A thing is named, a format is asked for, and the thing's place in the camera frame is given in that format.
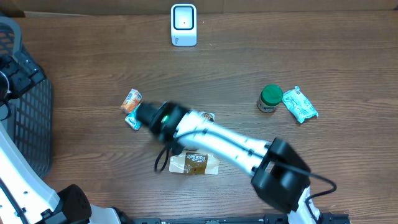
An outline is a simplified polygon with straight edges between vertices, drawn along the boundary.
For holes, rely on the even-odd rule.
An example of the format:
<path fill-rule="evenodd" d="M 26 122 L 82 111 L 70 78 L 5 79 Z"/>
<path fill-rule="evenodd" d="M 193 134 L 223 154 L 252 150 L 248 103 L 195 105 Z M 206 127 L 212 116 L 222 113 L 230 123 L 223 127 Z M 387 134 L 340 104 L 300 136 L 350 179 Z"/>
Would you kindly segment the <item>cream green packet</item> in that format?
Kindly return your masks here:
<path fill-rule="evenodd" d="M 126 118 L 125 118 L 125 122 L 135 131 L 138 131 L 141 126 L 142 123 L 140 121 L 137 120 L 137 109 L 140 107 L 140 105 L 137 105 L 133 111 L 131 113 L 129 113 Z"/>

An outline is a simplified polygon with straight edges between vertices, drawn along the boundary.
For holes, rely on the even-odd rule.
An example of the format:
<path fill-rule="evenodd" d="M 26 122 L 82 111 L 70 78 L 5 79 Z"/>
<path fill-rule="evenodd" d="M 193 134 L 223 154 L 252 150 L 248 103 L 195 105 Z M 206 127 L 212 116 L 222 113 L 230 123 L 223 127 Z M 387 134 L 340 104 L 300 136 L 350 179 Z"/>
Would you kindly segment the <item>orange tissue pack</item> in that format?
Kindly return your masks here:
<path fill-rule="evenodd" d="M 142 95 L 136 89 L 131 89 L 126 99 L 121 105 L 121 110 L 127 114 L 133 112 L 133 110 L 140 104 Z"/>

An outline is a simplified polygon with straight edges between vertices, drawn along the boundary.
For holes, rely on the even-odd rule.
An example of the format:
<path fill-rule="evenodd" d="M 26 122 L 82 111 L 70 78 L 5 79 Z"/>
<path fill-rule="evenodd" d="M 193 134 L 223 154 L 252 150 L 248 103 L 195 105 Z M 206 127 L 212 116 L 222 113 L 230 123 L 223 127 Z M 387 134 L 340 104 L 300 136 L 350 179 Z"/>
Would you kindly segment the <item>brown white snack bag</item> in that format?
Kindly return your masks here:
<path fill-rule="evenodd" d="M 213 153 L 202 149 L 185 148 L 181 154 L 170 158 L 169 171 L 179 174 L 217 175 L 220 161 Z"/>

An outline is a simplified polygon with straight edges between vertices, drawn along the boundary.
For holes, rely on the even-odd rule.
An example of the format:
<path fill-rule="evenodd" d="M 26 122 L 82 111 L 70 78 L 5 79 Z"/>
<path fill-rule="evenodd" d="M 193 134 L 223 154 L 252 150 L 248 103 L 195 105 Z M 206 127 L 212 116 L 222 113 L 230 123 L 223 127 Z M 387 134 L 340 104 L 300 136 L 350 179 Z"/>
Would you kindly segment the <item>green lid spice jar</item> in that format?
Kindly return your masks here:
<path fill-rule="evenodd" d="M 283 94 L 279 86 L 274 84 L 266 85 L 257 99 L 257 107 L 262 112 L 271 113 L 282 102 Z"/>

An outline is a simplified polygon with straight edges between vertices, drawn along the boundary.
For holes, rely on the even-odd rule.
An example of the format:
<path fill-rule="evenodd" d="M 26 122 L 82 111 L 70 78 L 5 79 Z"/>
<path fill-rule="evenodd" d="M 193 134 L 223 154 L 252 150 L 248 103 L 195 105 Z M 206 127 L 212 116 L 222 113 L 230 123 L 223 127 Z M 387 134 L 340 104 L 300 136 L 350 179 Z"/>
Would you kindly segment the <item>mint green wipe packet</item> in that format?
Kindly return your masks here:
<path fill-rule="evenodd" d="M 283 94 L 282 102 L 287 109 L 295 116 L 299 123 L 306 119 L 318 117 L 318 112 L 310 100 L 301 92 L 298 86 Z"/>

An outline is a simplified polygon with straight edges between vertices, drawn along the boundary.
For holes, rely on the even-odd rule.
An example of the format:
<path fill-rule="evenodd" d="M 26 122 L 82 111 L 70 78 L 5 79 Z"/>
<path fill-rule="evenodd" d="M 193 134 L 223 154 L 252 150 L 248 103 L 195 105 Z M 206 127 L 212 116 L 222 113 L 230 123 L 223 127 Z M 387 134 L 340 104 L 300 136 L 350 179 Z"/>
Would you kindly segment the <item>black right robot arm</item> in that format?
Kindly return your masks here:
<path fill-rule="evenodd" d="M 178 103 L 156 107 L 143 102 L 134 112 L 136 119 L 165 144 L 164 154 L 176 156 L 186 148 L 213 153 L 249 174 L 257 196 L 286 214 L 289 223 L 322 222 L 310 197 L 310 168 L 288 142 L 240 135 Z"/>

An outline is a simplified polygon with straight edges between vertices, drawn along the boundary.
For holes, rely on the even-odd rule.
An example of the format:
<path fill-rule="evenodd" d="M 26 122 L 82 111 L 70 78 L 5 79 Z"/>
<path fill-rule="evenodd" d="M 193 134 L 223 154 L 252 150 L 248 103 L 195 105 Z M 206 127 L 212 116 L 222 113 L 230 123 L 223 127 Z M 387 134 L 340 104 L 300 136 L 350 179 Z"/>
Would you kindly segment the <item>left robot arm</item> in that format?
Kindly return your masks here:
<path fill-rule="evenodd" d="M 11 137 L 1 128 L 3 223 L 132 223 L 120 209 L 92 205 L 79 186 L 55 191 L 44 181 L 52 165 L 53 91 L 29 57 L 1 54 L 1 105 L 14 118 Z"/>

